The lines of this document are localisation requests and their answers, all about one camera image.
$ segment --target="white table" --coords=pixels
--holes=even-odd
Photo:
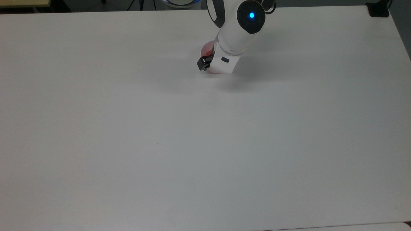
[[[411,220],[411,62],[392,18],[279,8],[226,76],[196,66],[208,17],[0,15],[0,230]]]
[[[288,231],[411,231],[411,227],[405,223],[386,223],[386,224],[365,224],[333,226],[307,229],[287,229]]]

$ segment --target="table surface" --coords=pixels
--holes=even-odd
[[[411,220],[411,62],[365,6],[278,8],[232,75],[207,11],[0,15],[0,230]]]
[[[0,8],[6,7],[48,7],[50,0],[0,0]]]
[[[411,231],[411,227],[405,223],[386,223],[307,228],[304,230],[288,229],[288,231]]]

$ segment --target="black button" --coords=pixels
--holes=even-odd
[[[221,57],[221,60],[223,61],[223,62],[229,62],[230,60],[228,59],[228,58],[226,58],[226,57]]]

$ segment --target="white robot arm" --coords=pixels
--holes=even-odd
[[[240,56],[262,29],[266,14],[275,10],[275,0],[207,0],[208,13],[220,28],[212,54],[197,62],[200,70],[209,67],[231,74]]]

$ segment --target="gray floor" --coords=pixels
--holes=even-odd
[[[73,12],[100,12],[100,11],[125,11],[132,0],[107,0],[102,4],[101,0],[64,0]],[[154,0],[145,0],[143,10],[155,10]],[[160,0],[155,0],[157,10],[163,10]],[[376,0],[277,0],[277,7],[308,7],[308,6],[347,6],[365,5]],[[130,11],[138,11],[139,0],[135,0]],[[397,26],[405,48],[411,59],[411,0],[393,0],[390,8],[391,15]]]

